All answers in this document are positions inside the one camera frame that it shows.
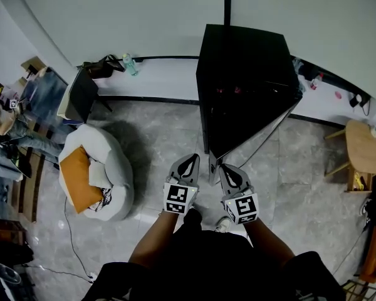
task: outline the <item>shoe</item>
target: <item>shoe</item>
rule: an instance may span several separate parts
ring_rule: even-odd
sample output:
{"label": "shoe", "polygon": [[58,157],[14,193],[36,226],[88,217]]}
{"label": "shoe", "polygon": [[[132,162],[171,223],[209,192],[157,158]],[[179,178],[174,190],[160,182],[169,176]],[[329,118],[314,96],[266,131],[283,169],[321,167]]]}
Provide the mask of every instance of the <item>shoe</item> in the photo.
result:
{"label": "shoe", "polygon": [[366,208],[366,205],[367,205],[369,202],[371,202],[371,201],[372,201],[372,200],[371,200],[370,198],[367,198],[367,199],[365,199],[365,201],[362,203],[361,208],[359,209],[359,215],[360,215],[360,216],[367,214],[365,208]]}
{"label": "shoe", "polygon": [[227,233],[231,227],[231,220],[228,216],[223,216],[218,222],[215,232]]}
{"label": "shoe", "polygon": [[363,224],[363,229],[365,229],[367,227],[367,225],[369,224],[370,221],[371,221],[371,219],[368,216],[365,217],[365,222]]}

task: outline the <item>sneaker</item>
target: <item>sneaker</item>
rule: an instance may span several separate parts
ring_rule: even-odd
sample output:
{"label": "sneaker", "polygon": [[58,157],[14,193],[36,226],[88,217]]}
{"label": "sneaker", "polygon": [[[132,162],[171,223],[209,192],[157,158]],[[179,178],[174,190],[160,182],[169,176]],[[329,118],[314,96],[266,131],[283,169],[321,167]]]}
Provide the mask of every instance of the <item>sneaker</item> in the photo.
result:
{"label": "sneaker", "polygon": [[363,224],[363,229],[365,229],[367,227],[367,225],[369,224],[369,222],[370,222],[370,218],[368,216],[365,217],[365,222]]}
{"label": "sneaker", "polygon": [[227,233],[231,227],[231,220],[228,216],[223,216],[218,222],[215,232]]}
{"label": "sneaker", "polygon": [[16,179],[16,182],[21,182],[24,179],[24,174],[21,174],[18,179]]}
{"label": "sneaker", "polygon": [[99,212],[102,208],[104,208],[106,205],[109,205],[112,201],[112,189],[102,188],[101,190],[103,198],[99,202],[88,207],[88,209],[94,212]]}
{"label": "sneaker", "polygon": [[367,205],[369,202],[371,202],[371,199],[370,199],[370,198],[367,198],[367,199],[365,199],[365,201],[362,203],[361,208],[359,209],[359,215],[360,215],[360,216],[367,214],[365,208],[366,208],[366,205]]}

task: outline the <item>black box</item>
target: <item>black box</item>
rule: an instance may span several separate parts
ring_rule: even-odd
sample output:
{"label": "black box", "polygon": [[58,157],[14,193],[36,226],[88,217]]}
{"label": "black box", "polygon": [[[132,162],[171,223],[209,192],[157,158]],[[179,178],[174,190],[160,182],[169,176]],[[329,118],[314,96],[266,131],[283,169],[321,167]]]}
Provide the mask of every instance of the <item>black box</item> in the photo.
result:
{"label": "black box", "polygon": [[196,79],[204,149],[216,165],[302,98],[284,36],[269,31],[208,24]]}

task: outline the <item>marble floor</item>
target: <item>marble floor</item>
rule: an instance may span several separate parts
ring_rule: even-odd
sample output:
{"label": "marble floor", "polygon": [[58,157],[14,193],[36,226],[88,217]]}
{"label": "marble floor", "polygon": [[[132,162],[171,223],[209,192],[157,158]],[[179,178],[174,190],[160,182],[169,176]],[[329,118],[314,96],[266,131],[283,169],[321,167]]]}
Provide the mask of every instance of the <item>marble floor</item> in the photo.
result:
{"label": "marble floor", "polygon": [[[207,156],[203,151],[199,107],[155,102],[109,102],[113,112],[95,104],[88,121],[113,134],[131,162],[135,202],[127,219],[101,222],[77,215],[65,204],[58,171],[45,163],[38,199],[37,222],[24,219],[36,266],[83,276],[73,254],[64,208],[73,242],[87,272],[98,273],[104,263],[127,261],[138,240],[162,209],[162,186],[171,164],[196,152],[201,157],[197,208],[203,227],[213,229],[224,216],[220,184],[207,183]],[[357,269],[366,240],[358,210],[364,195],[347,194],[347,173],[324,178],[326,169],[343,163],[345,142],[323,137],[336,129],[302,120],[286,119],[243,169],[258,193],[260,218],[296,253],[317,251],[340,283]],[[239,166],[259,146],[266,129],[236,150],[228,162]],[[245,235],[242,225],[234,233]],[[80,278],[29,268],[38,300],[81,300],[89,283]]]}

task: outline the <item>person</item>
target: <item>person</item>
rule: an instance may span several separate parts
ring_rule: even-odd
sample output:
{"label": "person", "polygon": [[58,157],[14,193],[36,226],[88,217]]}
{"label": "person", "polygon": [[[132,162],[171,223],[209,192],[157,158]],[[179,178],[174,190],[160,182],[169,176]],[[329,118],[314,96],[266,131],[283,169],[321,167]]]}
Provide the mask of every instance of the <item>person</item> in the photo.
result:
{"label": "person", "polygon": [[251,243],[228,233],[224,217],[202,231],[191,208],[162,211],[128,262],[108,263],[83,301],[97,300],[345,300],[316,252],[295,256],[258,218],[244,224]]}
{"label": "person", "polygon": [[58,157],[63,146],[30,130],[27,123],[19,120],[13,110],[5,110],[0,100],[0,136],[6,135],[8,143],[19,147],[32,147],[45,155]]}

